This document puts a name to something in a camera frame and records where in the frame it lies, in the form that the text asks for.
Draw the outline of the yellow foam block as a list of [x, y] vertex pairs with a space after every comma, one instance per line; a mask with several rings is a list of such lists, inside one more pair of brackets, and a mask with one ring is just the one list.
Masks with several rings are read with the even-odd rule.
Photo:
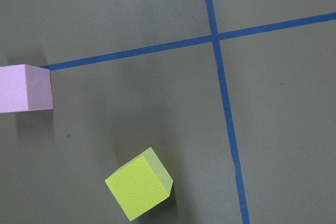
[[173, 179], [153, 148], [119, 167], [104, 181], [129, 221], [170, 197]]

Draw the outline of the pink foam block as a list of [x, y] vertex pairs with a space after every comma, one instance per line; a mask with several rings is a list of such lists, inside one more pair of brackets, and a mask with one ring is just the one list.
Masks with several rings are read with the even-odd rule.
[[53, 107], [50, 70], [31, 65], [1, 67], [1, 113]]

